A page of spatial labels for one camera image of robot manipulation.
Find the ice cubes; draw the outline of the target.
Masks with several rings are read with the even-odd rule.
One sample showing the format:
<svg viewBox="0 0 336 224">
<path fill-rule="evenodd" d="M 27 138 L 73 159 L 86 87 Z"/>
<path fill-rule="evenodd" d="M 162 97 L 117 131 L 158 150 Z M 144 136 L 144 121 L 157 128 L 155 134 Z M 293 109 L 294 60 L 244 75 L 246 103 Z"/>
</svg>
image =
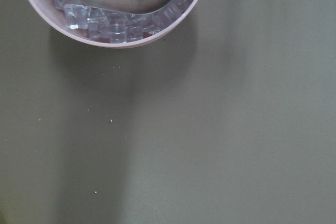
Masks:
<svg viewBox="0 0 336 224">
<path fill-rule="evenodd" d="M 160 32 L 178 18 L 192 0 L 171 0 L 157 11 L 146 14 L 110 11 L 68 0 L 53 1 L 63 12 L 69 29 L 84 30 L 94 41 L 120 44 L 143 39 L 145 33 Z"/>
</svg>

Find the pink bowl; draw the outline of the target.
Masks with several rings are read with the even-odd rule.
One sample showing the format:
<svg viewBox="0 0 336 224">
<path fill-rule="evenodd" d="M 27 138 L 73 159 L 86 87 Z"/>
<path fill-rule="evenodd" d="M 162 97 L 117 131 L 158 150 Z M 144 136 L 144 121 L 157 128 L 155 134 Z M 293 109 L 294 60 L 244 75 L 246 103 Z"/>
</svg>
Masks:
<svg viewBox="0 0 336 224">
<path fill-rule="evenodd" d="M 64 14 L 62 14 L 61 11 L 56 10 L 53 5 L 53 0 L 29 0 L 29 2 L 41 18 L 44 19 L 51 27 L 75 41 L 102 48 L 124 49 L 147 45 L 164 37 L 188 16 L 198 0 L 192 0 L 190 4 L 187 5 L 186 10 L 183 11 L 178 18 L 168 23 L 168 25 L 160 32 L 153 35 L 145 33 L 143 39 L 133 42 L 122 42 L 120 44 L 94 41 L 89 38 L 88 33 L 84 30 L 69 29 L 66 25 L 66 18 L 64 17 Z"/>
</svg>

